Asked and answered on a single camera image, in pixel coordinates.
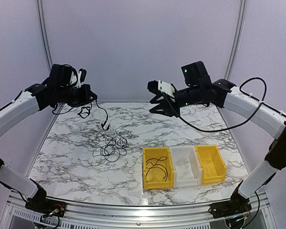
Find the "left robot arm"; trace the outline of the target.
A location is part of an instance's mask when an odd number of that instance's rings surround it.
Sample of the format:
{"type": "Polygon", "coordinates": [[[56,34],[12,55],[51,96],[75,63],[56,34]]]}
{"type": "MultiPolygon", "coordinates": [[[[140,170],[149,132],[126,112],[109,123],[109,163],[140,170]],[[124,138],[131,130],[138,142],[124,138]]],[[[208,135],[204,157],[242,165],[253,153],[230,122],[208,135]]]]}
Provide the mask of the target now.
{"type": "MultiPolygon", "coordinates": [[[[8,104],[0,108],[0,137],[25,118],[47,107],[56,109],[60,104],[70,108],[82,107],[97,100],[91,87],[84,83],[86,70],[75,70],[69,64],[53,64],[50,75],[36,83],[8,104]]],[[[35,181],[19,174],[0,158],[0,183],[27,197],[26,207],[47,212],[51,202],[46,191],[35,181]]]]}

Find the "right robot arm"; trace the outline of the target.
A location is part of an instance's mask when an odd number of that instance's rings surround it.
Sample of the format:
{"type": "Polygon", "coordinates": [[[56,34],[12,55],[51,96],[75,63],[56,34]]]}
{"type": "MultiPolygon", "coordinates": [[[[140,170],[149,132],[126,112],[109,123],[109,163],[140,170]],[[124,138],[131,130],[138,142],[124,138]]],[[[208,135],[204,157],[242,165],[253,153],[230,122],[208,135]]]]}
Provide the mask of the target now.
{"type": "Polygon", "coordinates": [[[150,100],[155,105],[150,113],[180,118],[182,107],[213,104],[241,115],[274,139],[264,161],[237,186],[228,201],[211,204],[209,213],[219,218],[250,210],[250,197],[268,184],[277,171],[286,167],[286,113],[267,105],[264,98],[257,99],[228,80],[212,82],[202,61],[181,69],[187,85],[185,89],[177,90],[173,84],[161,80],[148,83],[148,91],[155,95],[150,100]]]}

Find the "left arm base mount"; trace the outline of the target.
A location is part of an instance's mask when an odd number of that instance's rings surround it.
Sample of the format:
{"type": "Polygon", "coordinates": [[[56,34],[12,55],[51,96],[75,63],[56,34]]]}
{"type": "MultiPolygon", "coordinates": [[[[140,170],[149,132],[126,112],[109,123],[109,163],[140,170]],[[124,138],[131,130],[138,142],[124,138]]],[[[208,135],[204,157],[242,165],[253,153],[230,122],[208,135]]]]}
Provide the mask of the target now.
{"type": "Polygon", "coordinates": [[[39,213],[44,213],[47,216],[49,216],[51,212],[58,210],[54,215],[63,217],[67,204],[62,201],[48,199],[47,192],[37,182],[32,179],[31,181],[37,186],[38,190],[33,198],[27,198],[25,208],[39,213]]]}

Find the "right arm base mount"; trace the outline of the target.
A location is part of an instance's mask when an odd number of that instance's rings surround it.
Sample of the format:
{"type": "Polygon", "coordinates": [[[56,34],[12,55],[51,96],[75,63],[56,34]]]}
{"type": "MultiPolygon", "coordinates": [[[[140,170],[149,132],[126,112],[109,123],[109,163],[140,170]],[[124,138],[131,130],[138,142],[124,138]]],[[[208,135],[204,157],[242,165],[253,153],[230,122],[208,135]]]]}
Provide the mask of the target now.
{"type": "Polygon", "coordinates": [[[252,209],[249,199],[241,196],[238,192],[241,184],[242,182],[236,187],[229,200],[210,205],[208,212],[213,215],[213,218],[237,215],[252,209]]]}

